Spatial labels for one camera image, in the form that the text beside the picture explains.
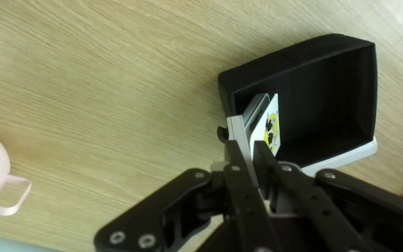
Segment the black box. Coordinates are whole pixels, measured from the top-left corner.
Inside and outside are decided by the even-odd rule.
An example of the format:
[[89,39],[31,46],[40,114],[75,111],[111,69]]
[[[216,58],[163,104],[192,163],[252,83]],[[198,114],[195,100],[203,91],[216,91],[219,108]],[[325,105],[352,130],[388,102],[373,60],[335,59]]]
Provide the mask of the black box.
[[219,76],[227,116],[255,94],[279,94],[280,161],[307,167],[374,140],[376,45],[345,35],[314,38]]

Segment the card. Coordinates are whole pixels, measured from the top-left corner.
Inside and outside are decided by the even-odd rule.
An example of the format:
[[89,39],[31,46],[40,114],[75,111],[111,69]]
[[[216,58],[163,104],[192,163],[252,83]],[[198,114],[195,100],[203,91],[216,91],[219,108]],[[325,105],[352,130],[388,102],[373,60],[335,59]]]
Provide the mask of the card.
[[265,142],[272,150],[273,156],[276,156],[280,150],[282,137],[278,94],[275,94],[273,100],[259,118],[257,128],[251,135],[250,146],[252,157],[255,151],[255,142]]

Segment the bolt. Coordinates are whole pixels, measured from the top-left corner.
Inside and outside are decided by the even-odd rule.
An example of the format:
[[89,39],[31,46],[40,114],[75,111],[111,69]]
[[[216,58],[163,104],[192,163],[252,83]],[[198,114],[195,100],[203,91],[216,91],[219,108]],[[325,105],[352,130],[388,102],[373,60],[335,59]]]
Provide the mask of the bolt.
[[127,234],[124,231],[117,231],[110,237],[110,242],[114,245],[122,244],[127,241]]
[[196,178],[205,178],[205,174],[203,174],[203,172],[196,172],[195,177],[196,177]]
[[259,248],[255,249],[255,252],[273,252],[273,251],[269,249],[269,248],[259,247]]
[[292,167],[289,167],[289,165],[283,165],[282,170],[286,172],[292,172]]
[[233,167],[231,167],[231,171],[241,171],[241,167],[233,165]]
[[338,177],[336,177],[335,174],[332,174],[332,172],[325,172],[325,178],[328,178],[328,179],[336,179]]
[[153,248],[156,245],[156,242],[157,242],[157,238],[153,234],[145,234],[138,241],[138,244],[141,245],[142,249]]

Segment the screw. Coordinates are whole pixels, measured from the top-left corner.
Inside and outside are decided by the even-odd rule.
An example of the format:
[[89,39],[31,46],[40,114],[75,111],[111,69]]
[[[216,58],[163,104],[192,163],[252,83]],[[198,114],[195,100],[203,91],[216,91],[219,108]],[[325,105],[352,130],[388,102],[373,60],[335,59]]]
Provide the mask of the screw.
[[259,248],[255,249],[255,252],[273,252],[273,251],[269,249],[269,248],[259,247]]
[[117,231],[110,237],[110,242],[114,245],[122,244],[127,241],[127,234],[124,231]]
[[292,167],[289,167],[289,165],[283,165],[282,170],[286,172],[292,172]]
[[142,249],[153,248],[156,245],[156,242],[157,242],[157,238],[153,234],[145,234],[138,241],[138,244],[141,245]]
[[241,167],[233,165],[233,167],[231,167],[231,171],[241,171]]
[[195,177],[196,177],[196,178],[205,178],[205,174],[203,174],[203,172],[196,172]]
[[328,179],[336,179],[338,177],[336,177],[335,174],[332,174],[332,172],[325,172],[325,178],[328,178]]

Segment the wooden table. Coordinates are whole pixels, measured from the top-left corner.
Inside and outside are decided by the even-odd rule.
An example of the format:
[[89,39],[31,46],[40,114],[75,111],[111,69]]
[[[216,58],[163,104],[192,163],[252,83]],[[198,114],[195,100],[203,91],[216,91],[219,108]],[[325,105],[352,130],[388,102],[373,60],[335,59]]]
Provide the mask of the wooden table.
[[220,72],[329,32],[378,45],[380,151],[345,171],[403,193],[401,0],[0,2],[0,140],[34,181],[0,237],[92,251],[110,220],[223,158]]

